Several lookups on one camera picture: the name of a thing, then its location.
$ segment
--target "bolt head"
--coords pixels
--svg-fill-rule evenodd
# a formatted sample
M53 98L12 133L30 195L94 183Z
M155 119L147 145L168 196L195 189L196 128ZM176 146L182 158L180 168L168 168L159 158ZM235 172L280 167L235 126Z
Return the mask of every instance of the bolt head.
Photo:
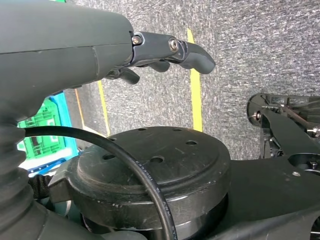
M132 37L132 43L134 44L134 45L139 45L139 44L141 44L142 42L143 42L143 40L141 39L141 37L140 37L140 36L133 36Z
M171 52L177 52L179 50L178 41L175 38L171 38L169 40L169 48Z

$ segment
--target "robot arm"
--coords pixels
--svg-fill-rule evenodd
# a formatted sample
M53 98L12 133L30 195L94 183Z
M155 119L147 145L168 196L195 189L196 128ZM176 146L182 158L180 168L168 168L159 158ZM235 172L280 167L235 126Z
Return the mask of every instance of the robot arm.
M35 114L48 95L108 75L137 83L128 67L164 72L171 62L208 74L215 66L198 45L134 33L125 17L112 12L51 1L2 3L0 21L5 23L0 26L0 96L18 111L17 121Z

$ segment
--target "mounting hole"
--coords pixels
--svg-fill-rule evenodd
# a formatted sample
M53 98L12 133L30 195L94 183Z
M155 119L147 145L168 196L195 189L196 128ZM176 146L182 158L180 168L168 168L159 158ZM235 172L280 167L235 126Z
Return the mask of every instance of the mounting hole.
M299 153L290 156L288 162L304 172L320 176L320 155L314 153Z
M297 172L297 171L294 171L294 172L292 173L292 175L296 176L296 177L300 177L300 176L301 176L301 174L300 174L300 173L299 173L299 172Z
M192 146L193 146L193 145L197 145L198 142L193 141L193 140L189 140L189 141L186 142L186 144L186 145L192 145Z
M163 156L153 156L150 159L150 163L161 164L165 160Z
M106 154L106 155L103 155L102 158L104 160L109 160L109 159L114 159L115 156L112 154Z

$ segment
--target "plastic crate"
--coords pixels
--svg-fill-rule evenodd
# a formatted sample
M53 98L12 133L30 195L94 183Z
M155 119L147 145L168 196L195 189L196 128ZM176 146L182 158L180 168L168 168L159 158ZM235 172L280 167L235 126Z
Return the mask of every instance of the plastic crate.
M45 99L36 115L18 123L20 128L60 125L58 107L50 99ZM45 157L65 147L64 139L61 136L26 137L17 144L17 149L26 153L26 159Z

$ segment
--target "wire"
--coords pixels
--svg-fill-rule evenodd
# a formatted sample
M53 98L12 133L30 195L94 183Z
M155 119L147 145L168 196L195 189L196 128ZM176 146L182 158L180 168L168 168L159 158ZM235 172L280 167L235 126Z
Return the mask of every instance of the wire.
M80 139L99 146L123 161L143 184L158 211L166 240L177 240L172 214L157 182L141 163L122 147L107 138L78 128L67 126L36 126L24 128L26 137L62 136Z

